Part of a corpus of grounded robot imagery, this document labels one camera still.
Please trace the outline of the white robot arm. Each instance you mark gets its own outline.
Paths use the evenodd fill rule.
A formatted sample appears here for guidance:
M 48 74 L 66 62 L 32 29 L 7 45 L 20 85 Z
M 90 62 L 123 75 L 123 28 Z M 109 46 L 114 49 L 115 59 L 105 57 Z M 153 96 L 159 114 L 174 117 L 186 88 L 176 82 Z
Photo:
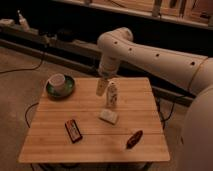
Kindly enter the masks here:
M 176 171 L 213 171 L 213 58 L 136 44 L 126 27 L 101 34 L 97 46 L 102 78 L 113 78 L 126 61 L 195 96 L 185 116 Z

